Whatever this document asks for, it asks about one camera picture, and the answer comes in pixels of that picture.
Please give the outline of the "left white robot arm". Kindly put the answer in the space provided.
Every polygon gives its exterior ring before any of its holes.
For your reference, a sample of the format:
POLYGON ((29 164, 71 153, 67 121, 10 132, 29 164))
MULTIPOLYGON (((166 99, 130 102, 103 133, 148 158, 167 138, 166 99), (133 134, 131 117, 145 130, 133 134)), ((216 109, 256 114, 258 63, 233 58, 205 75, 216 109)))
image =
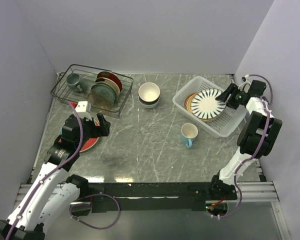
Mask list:
POLYGON ((99 123, 95 124, 84 112, 74 113, 65 121, 29 191, 7 219, 0 220, 0 240, 43 240, 71 202, 87 199, 89 182, 78 175, 68 177, 55 195, 53 191, 79 158, 82 146, 89 139, 110 134, 110 122, 101 113, 97 118, 99 123))

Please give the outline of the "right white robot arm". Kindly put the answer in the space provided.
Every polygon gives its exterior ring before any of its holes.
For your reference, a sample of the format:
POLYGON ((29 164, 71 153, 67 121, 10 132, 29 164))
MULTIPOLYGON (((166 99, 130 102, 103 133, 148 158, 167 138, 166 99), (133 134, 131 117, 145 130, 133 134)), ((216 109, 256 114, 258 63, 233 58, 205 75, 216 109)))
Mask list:
POLYGON ((252 162, 269 155, 273 149, 283 122, 269 110, 264 96, 266 87, 266 83, 259 80, 252 80, 248 90, 232 83, 216 98, 234 110, 245 107, 249 118, 237 139, 234 156, 211 179, 208 192, 215 200, 232 199, 238 189, 238 178, 252 162))

